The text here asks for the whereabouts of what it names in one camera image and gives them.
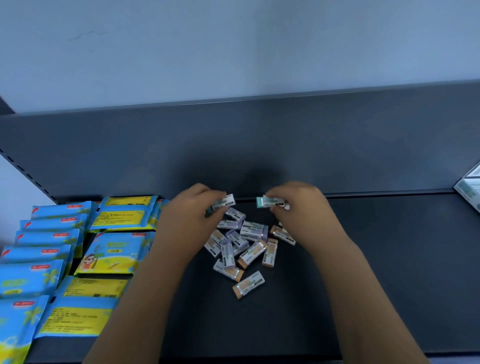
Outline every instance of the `right hand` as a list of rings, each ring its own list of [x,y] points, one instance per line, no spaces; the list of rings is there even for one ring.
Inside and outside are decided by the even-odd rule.
[[[288,201],[290,210],[274,206],[270,211],[311,255],[321,254],[333,243],[349,241],[330,204],[317,187],[292,181],[272,188],[266,195]]]

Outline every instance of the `dark gray shelf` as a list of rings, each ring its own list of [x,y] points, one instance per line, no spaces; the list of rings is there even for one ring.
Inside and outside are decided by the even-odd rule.
[[[350,237],[424,352],[480,352],[480,217],[456,194],[331,199]],[[272,225],[268,210],[241,203]],[[238,301],[233,281],[202,250],[174,299],[164,358],[293,356],[339,358],[321,278],[301,246],[280,243],[276,267],[257,261],[266,283]],[[235,331],[225,334],[226,318]],[[26,363],[81,362],[93,339],[36,340]]]
[[[58,201],[194,183],[238,197],[452,188],[478,162],[480,82],[0,117],[0,152]]]

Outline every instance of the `hand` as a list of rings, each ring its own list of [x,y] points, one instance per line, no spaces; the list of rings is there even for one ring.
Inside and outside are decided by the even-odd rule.
[[[349,240],[318,188],[303,182],[287,182],[272,188],[266,195],[288,201],[290,210],[273,206],[270,211],[311,255],[321,254],[329,244]]]
[[[216,200],[227,195],[201,183],[177,195],[162,210],[156,227],[152,251],[162,251],[170,259],[187,264],[207,242],[228,210],[221,207],[205,217],[205,211]]]

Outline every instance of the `red logo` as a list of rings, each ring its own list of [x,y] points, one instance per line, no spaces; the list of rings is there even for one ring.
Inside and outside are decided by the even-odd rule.
[[[48,269],[50,264],[38,264],[36,266],[31,266],[31,269]]]
[[[17,301],[13,303],[13,306],[19,307],[19,306],[31,306],[35,304],[35,301]]]

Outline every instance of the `forearm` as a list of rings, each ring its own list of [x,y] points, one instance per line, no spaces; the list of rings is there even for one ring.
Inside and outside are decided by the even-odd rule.
[[[168,312],[185,268],[186,263],[155,243],[84,364],[158,363]]]
[[[337,237],[314,256],[346,364],[428,363],[361,250]]]

